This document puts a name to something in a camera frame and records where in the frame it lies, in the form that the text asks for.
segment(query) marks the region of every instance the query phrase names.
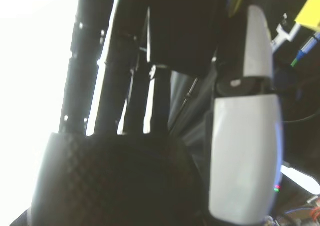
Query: white plastic panel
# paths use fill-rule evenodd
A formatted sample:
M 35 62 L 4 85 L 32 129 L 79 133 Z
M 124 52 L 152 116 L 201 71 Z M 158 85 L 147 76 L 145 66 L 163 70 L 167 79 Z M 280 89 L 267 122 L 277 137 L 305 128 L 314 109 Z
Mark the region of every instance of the white plastic panel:
M 248 9 L 243 76 L 273 78 L 270 33 L 265 15 L 257 6 Z
M 213 122 L 210 213 L 236 225 L 260 223 L 270 212 L 281 177 L 278 97 L 218 98 Z

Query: yellow sticky note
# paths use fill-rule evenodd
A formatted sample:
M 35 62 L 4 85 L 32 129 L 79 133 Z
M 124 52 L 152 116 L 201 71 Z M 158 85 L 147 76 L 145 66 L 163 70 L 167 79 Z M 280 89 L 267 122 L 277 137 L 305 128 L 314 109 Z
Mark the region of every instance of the yellow sticky note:
M 307 0 L 295 21 L 306 28 L 320 31 L 320 0 Z

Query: green tip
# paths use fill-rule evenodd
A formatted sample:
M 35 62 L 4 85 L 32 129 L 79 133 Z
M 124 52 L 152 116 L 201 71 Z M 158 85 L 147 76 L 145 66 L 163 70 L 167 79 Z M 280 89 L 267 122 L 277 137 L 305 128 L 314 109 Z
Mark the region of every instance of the green tip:
M 293 62 L 291 63 L 291 67 L 296 66 L 297 63 L 298 63 L 298 60 L 297 60 L 297 59 L 293 60 Z

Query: led light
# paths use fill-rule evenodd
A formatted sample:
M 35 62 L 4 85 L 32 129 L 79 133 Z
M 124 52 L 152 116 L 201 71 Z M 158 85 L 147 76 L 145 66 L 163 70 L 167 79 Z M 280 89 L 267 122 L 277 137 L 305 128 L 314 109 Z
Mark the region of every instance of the led light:
M 294 181 L 296 184 L 307 190 L 313 195 L 320 194 L 320 185 L 319 183 L 312 177 L 299 172 L 298 170 L 292 167 L 281 166 L 281 173 L 287 176 L 289 179 Z

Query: textured grip surface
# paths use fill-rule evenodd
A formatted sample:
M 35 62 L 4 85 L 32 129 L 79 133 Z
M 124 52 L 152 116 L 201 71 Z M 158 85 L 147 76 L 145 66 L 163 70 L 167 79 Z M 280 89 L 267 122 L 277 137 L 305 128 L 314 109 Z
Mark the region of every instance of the textured grip surface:
M 190 225 L 198 172 L 166 137 L 53 134 L 32 201 L 32 226 Z

